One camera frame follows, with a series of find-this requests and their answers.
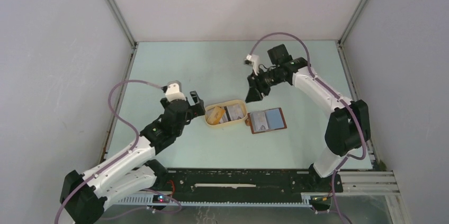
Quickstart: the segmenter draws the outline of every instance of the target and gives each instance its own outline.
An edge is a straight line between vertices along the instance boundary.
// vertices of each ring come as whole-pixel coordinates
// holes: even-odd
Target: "camera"
[[[247,77],[249,90],[245,102],[261,101],[270,93],[271,86],[282,82],[292,83],[292,77],[298,69],[307,66],[307,60],[300,57],[293,59],[284,44],[268,50],[268,56],[273,64],[265,71],[259,68],[257,56],[247,56],[245,64],[253,65],[253,72]]]

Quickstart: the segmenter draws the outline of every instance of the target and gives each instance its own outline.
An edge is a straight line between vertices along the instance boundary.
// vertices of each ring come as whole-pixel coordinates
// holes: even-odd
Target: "gray wall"
[[[370,0],[345,51],[413,223],[449,211],[449,0]]]
[[[0,0],[0,219],[50,223],[98,161],[130,46],[104,0]]]

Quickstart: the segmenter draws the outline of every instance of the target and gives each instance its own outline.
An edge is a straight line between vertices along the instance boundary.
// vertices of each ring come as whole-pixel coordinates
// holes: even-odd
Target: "light blue tabletop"
[[[130,79],[166,85],[178,80],[183,93],[197,91],[205,106],[225,101],[244,100],[248,92],[246,77],[252,69],[243,65],[255,41],[141,42]],[[267,67],[266,51],[285,44],[293,58],[305,57],[295,41],[264,41],[255,54]],[[349,93],[334,41],[306,41],[311,63],[318,74],[346,96]],[[142,130],[163,113],[159,100],[162,91],[143,84],[129,84],[120,116]],[[288,83],[272,87],[269,96],[247,104],[249,112],[281,107],[287,129],[253,135],[245,123],[221,129],[196,118],[184,128],[175,143],[157,155],[165,167],[196,168],[308,168],[325,147],[327,118],[323,111],[299,89]],[[121,122],[113,131],[108,156],[134,139],[131,129]],[[343,168],[370,169],[369,158],[350,159]]]

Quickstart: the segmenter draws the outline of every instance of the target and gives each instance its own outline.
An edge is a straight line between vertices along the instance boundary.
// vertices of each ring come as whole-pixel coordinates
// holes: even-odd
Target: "yellow component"
[[[226,110],[222,109],[219,106],[213,108],[212,113],[210,114],[207,123],[211,125],[217,125],[221,117],[226,113]]]

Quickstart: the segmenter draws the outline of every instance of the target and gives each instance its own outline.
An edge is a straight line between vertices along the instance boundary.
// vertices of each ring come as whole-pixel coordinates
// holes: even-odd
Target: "table surface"
[[[252,69],[243,65],[255,41],[141,42],[130,79],[166,85],[178,80],[187,96],[197,91],[205,106],[225,101],[244,100],[248,92],[246,77]],[[293,58],[306,57],[295,41],[263,41],[255,54],[261,63],[271,65],[266,51],[285,44]],[[331,86],[350,96],[348,84],[334,41],[306,41],[311,63]],[[143,84],[129,84],[120,116],[138,130],[156,119],[164,109],[162,91]],[[299,89],[283,83],[272,87],[262,101],[247,104],[248,112],[281,107],[287,129],[253,135],[245,123],[220,129],[206,125],[204,117],[192,120],[175,143],[157,155],[165,167],[190,168],[308,168],[325,148],[327,118],[323,111]],[[117,122],[108,156],[134,139],[130,128]],[[350,159],[343,168],[371,169],[369,158]]]

